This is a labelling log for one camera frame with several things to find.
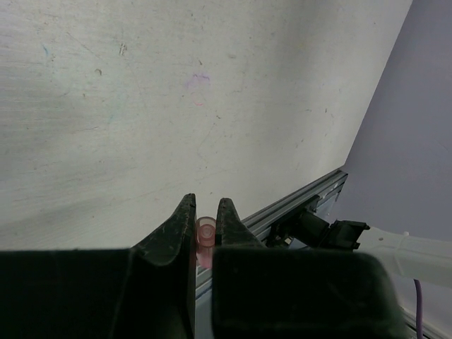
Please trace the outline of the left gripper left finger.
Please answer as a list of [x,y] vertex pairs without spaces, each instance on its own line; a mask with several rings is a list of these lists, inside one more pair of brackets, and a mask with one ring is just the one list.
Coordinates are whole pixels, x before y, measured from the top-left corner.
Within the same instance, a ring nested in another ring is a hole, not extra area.
[[2,338],[192,338],[196,198],[135,246],[1,252]]

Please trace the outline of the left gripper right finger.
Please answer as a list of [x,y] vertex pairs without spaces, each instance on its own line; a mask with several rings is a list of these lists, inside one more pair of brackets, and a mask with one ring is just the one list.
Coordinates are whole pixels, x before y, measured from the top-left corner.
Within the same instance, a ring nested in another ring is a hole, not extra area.
[[388,273],[373,256],[334,241],[268,248],[219,202],[211,323],[216,338],[406,338]]

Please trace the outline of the clear pink pen cap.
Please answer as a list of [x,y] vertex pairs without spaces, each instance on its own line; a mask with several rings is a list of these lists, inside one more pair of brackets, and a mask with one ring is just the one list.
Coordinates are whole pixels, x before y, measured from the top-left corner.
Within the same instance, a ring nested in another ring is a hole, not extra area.
[[197,219],[195,226],[198,264],[203,268],[211,269],[215,247],[216,220],[211,217],[201,217]]

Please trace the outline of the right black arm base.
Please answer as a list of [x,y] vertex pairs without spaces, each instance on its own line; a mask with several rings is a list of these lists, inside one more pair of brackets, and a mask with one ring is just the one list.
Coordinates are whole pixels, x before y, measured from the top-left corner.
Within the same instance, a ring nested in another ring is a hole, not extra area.
[[311,205],[295,208],[271,225],[266,237],[269,248],[288,247],[296,239],[305,246],[319,248],[326,238],[330,224],[315,215]]

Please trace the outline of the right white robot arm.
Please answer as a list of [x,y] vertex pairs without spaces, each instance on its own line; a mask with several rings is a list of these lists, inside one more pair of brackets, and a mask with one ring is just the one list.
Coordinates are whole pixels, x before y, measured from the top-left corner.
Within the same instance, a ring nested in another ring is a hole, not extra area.
[[450,242],[386,232],[350,220],[337,220],[330,229],[334,241],[346,241],[355,251],[374,256],[391,273],[451,287]]

